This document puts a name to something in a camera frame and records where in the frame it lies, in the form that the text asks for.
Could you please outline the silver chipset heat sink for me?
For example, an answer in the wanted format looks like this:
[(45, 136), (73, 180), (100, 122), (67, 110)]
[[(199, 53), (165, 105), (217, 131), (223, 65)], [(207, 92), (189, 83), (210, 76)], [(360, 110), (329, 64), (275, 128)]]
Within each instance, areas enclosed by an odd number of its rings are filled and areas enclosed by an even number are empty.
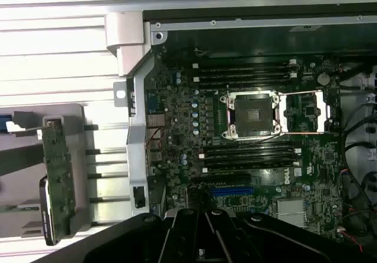
[(302, 199), (283, 199), (277, 201), (277, 218), (299, 228), (305, 227), (306, 216)]

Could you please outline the blue expansion slot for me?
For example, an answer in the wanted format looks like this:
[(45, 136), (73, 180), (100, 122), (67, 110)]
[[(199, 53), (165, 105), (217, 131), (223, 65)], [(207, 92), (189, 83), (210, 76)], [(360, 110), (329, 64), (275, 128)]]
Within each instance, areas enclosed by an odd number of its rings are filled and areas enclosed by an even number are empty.
[(228, 195), (252, 195), (254, 189), (251, 187), (245, 188), (212, 188), (211, 194), (215, 197), (224, 197)]

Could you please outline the open grey PC case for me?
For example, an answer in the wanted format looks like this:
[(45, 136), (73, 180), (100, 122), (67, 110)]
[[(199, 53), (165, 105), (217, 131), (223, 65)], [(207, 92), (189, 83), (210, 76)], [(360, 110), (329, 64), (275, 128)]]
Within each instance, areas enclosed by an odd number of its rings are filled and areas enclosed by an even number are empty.
[[(115, 105), (129, 111), (127, 158), (133, 213), (151, 211), (150, 188), (163, 189), (147, 168), (145, 85), (167, 59), (267, 58), (326, 55), (345, 69), (377, 65), (377, 15), (310, 18), (205, 17), (145, 19), (142, 12), (105, 19), (108, 49), (125, 81), (114, 87)], [(340, 238), (377, 238), (377, 103), (340, 89), (342, 201)], [(162, 213), (153, 212), (161, 217)]]

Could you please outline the grey parts rack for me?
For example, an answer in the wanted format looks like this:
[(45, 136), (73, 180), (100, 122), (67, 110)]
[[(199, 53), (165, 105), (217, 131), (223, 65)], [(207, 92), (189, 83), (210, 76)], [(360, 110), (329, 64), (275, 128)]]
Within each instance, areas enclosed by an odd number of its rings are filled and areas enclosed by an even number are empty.
[(63, 239), (88, 230), (91, 226), (91, 210), (82, 106), (0, 106), (0, 114), (12, 115), (13, 120), (12, 130), (0, 134), (0, 238), (45, 239), (39, 197), (39, 182), (45, 176), (45, 165), (39, 163), (25, 169), (16, 168), (18, 148), (41, 144), (36, 128), (42, 125), (45, 116), (63, 118), (66, 144), (71, 155), (76, 207), (71, 220), (71, 234)]

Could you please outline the CPU socket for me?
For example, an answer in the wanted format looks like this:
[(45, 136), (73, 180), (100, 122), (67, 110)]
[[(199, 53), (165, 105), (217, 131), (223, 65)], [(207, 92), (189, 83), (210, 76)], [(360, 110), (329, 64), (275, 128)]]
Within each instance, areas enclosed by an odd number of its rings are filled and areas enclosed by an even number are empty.
[(225, 130), (221, 137), (231, 141), (259, 141), (282, 133), (277, 91), (227, 92), (219, 98), (225, 105)]

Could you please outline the green motherboard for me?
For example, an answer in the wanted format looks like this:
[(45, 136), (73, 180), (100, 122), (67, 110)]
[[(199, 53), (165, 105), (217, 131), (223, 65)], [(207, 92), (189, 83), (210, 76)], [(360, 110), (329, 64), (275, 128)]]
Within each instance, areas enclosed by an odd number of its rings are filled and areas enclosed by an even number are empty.
[[(204, 65), (284, 62), (297, 59), (287, 85), (250, 88), (200, 88), (193, 82)], [(202, 189), (212, 205), (235, 214), (262, 213), (277, 218), (277, 201), (302, 199), (304, 229), (330, 239), (340, 238), (342, 201), (337, 175), (341, 162), (340, 88), (342, 67), (335, 56), (267, 58), (167, 59), (145, 85), (147, 168), (163, 189), (150, 188), (151, 210), (162, 213), (196, 201)], [(331, 80), (321, 86), (317, 77)], [(227, 92), (299, 92), (320, 89), (330, 106), (325, 133), (279, 135), (259, 141), (231, 141), (225, 130)], [(212, 188), (254, 189), (252, 195), (215, 197)]]

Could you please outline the metal socket cover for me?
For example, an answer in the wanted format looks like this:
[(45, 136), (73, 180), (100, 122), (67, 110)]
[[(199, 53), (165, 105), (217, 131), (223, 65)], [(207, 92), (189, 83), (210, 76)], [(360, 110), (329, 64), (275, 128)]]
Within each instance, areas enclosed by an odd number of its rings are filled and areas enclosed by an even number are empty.
[(324, 93), (273, 95), (277, 132), (281, 135), (317, 135), (325, 133), (325, 124), (330, 118), (330, 106)]

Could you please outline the thin locking lever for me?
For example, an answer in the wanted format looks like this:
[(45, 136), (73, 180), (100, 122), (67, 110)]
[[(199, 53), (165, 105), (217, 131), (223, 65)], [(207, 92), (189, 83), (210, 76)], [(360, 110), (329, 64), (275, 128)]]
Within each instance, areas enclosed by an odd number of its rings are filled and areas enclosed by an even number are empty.
[(322, 90), (311, 90), (311, 91), (299, 91), (299, 92), (277, 92), (278, 96), (288, 96), (288, 95), (302, 95), (302, 94), (314, 94), (317, 92), (322, 92)]

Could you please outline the RAM slot black clips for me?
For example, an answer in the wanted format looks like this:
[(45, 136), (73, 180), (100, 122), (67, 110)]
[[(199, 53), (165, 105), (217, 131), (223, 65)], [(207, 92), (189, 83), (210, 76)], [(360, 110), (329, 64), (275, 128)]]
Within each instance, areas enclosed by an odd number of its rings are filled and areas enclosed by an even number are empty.
[(215, 74), (266, 74), (266, 73), (285, 73), (289, 72), (287, 68), (225, 68), (225, 69), (199, 69), (200, 75), (215, 75)]
[(245, 82), (201, 82), (198, 83), (200, 88), (250, 88), (250, 87), (267, 87), (267, 86), (282, 86), (289, 84), (290, 81), (245, 81)]

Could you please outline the RAM slot white clips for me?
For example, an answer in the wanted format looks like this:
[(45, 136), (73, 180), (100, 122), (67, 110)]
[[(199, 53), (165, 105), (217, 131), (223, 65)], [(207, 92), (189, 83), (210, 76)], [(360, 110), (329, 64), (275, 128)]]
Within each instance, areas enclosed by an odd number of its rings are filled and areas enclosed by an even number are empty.
[(291, 73), (267, 72), (267, 73), (210, 73), (193, 76), (193, 82), (210, 81), (272, 81), (290, 79)]
[(266, 68), (266, 67), (286, 67), (296, 65), (297, 59), (290, 59), (284, 62), (252, 62), (244, 64), (227, 64), (227, 65), (204, 65), (192, 63), (192, 69), (249, 69), (249, 68)]

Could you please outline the hard disk blue caddy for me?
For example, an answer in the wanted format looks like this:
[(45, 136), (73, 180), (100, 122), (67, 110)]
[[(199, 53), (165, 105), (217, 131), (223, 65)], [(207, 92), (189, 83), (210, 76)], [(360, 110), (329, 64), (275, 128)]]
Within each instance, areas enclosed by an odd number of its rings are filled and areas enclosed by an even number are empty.
[(0, 114), (0, 134), (7, 134), (12, 130), (12, 115)]

